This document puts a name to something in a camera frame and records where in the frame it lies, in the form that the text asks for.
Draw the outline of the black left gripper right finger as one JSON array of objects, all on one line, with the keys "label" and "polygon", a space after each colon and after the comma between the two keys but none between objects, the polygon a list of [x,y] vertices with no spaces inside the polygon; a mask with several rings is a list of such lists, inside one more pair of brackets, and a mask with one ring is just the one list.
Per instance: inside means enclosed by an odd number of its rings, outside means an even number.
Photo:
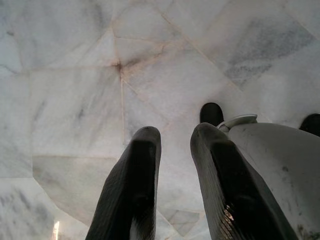
[{"label": "black left gripper right finger", "polygon": [[296,240],[271,190],[225,133],[198,124],[190,139],[213,240]]}]

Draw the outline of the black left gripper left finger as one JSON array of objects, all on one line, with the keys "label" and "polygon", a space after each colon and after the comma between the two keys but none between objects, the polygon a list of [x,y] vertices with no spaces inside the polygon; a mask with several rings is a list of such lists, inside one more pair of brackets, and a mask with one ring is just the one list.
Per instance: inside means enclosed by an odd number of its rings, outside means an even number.
[{"label": "black left gripper left finger", "polygon": [[87,240],[153,240],[161,134],[140,128],[106,178]]}]

